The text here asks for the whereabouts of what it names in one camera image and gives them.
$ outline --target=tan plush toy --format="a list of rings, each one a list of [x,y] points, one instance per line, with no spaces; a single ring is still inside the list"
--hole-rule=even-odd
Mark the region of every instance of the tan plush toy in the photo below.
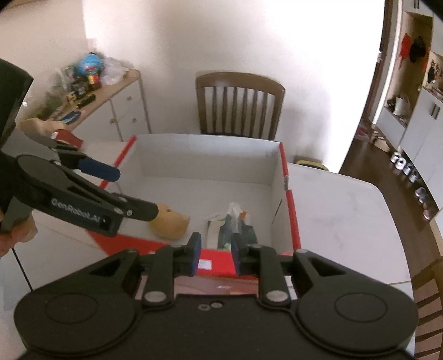
[[[157,204],[159,213],[157,217],[149,223],[155,235],[169,239],[180,239],[186,232],[189,224],[189,216],[183,216],[176,211],[172,211],[165,204]]]

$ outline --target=metal rivet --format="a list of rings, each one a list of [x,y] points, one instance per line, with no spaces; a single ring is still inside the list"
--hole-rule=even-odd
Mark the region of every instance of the metal rivet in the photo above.
[[[202,310],[202,311],[209,311],[209,310],[211,310],[211,307],[209,305],[207,305],[207,304],[200,304],[198,306],[198,309]]]
[[[223,303],[219,302],[219,301],[214,301],[213,303],[211,303],[211,308],[214,309],[219,309],[223,307]]]
[[[166,294],[162,291],[149,291],[144,295],[144,299],[148,302],[163,302],[166,300]]]
[[[266,294],[266,298],[272,302],[283,302],[288,299],[288,294],[281,290],[270,291]]]

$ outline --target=chair backrest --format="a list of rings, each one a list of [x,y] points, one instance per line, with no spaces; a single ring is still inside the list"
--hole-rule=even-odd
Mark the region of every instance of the chair backrest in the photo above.
[[[433,261],[412,278],[414,300],[419,311],[415,358],[443,358],[443,257]]]
[[[195,86],[202,134],[275,139],[285,92],[278,82],[254,74],[216,72],[198,76]]]

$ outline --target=wooden floor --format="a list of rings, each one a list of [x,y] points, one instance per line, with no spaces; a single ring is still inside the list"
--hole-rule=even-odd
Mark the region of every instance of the wooden floor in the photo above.
[[[409,272],[414,276],[439,257],[439,251],[429,222],[414,196],[418,186],[413,186],[389,159],[389,154],[374,145],[354,139],[340,174],[367,181],[380,189],[403,243]]]

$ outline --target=human hand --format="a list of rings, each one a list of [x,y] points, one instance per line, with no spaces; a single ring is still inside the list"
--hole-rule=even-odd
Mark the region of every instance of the human hand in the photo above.
[[[0,221],[2,221],[3,218],[4,215],[0,210]],[[10,233],[0,234],[0,258],[6,255],[15,244],[25,243],[31,240],[36,233],[37,227],[31,214],[20,225],[13,227]]]

